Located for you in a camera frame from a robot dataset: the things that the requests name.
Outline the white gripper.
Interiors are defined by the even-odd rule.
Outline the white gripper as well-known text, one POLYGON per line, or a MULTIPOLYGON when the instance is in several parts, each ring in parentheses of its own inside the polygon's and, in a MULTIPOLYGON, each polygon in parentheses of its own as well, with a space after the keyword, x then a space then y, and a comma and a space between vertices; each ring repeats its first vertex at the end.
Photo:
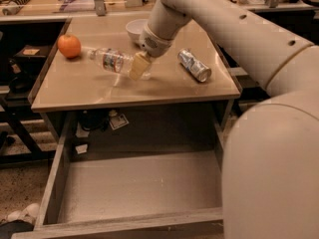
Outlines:
POLYGON ((172 40, 158 37, 151 31, 149 25, 145 24, 139 37, 139 44, 144 52, 135 53, 129 77, 133 80, 148 80, 151 77, 151 57, 158 58, 165 54, 171 43, 172 40))

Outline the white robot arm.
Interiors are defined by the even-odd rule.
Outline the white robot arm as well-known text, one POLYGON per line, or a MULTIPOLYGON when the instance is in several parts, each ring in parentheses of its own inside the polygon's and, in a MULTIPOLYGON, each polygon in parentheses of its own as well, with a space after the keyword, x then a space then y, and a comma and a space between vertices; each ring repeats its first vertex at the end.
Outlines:
POLYGON ((222 163, 226 239, 319 239, 319 54, 225 0, 157 0, 130 74, 195 21, 268 94, 232 128, 222 163))

